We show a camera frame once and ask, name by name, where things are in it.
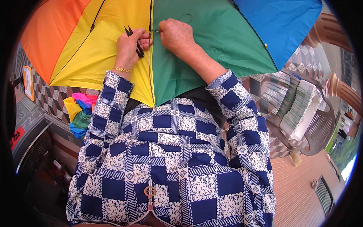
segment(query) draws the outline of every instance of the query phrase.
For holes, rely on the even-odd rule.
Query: black scissors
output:
[[[132,35],[132,34],[133,34],[133,32],[132,32],[132,30],[131,30],[130,26],[129,26],[129,30],[130,30],[130,31],[128,31],[126,27],[124,27],[124,28],[125,28],[125,31],[126,31],[127,36],[130,36],[130,35]],[[136,49],[136,53],[137,53],[137,55],[138,55],[139,57],[144,57],[144,56],[145,56],[145,54],[144,54],[144,52],[142,51],[142,49],[141,49],[141,47],[140,47],[140,44],[139,44],[138,42],[137,42],[136,44],[137,44],[137,49]]]

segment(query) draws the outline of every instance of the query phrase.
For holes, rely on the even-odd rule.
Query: brown plastic chair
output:
[[[302,80],[306,80],[312,84],[314,84],[317,89],[321,92],[323,96],[323,100],[327,103],[329,106],[329,111],[321,111],[317,110],[309,127],[307,128],[304,136],[309,143],[309,150],[306,151],[303,147],[295,145],[290,141],[283,133],[281,128],[279,127],[282,117],[279,117],[273,113],[271,113],[266,118],[266,125],[267,127],[272,131],[273,134],[277,136],[279,140],[290,150],[298,150],[304,155],[312,156],[317,153],[319,153],[321,150],[325,149],[326,145],[328,144],[330,137],[334,131],[335,126],[335,114],[333,105],[330,103],[330,101],[325,97],[324,92],[322,91],[323,86],[318,82],[317,80],[314,80],[311,77],[304,76],[300,73],[296,73],[294,71],[288,70],[286,68],[283,68],[281,70],[283,73],[286,73],[290,76],[290,80],[299,80],[295,75],[299,76]]]

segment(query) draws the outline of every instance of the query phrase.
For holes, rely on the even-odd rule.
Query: red sign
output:
[[[24,129],[20,126],[14,133],[14,137],[10,140],[11,151],[14,150],[15,145],[18,143],[20,138],[24,135]]]

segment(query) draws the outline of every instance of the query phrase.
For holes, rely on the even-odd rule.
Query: rainbow umbrella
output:
[[[174,18],[190,24],[195,41],[241,77],[279,71],[321,9],[319,0],[44,0],[21,44],[48,85],[101,90],[124,26],[145,28],[154,45],[134,68],[130,97],[155,107],[205,85],[161,45],[153,31],[160,21]]]

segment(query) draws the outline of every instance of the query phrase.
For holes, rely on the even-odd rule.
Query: shirt cuff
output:
[[[103,83],[115,90],[124,92],[127,94],[127,96],[130,95],[134,84],[130,81],[126,80],[122,76],[120,76],[117,73],[114,73],[112,71],[107,70],[105,74],[105,80]]]
[[[230,69],[227,69],[227,72],[217,77],[213,82],[211,82],[207,89],[217,88],[219,85],[223,84],[226,80],[228,80],[232,76],[233,72]]]

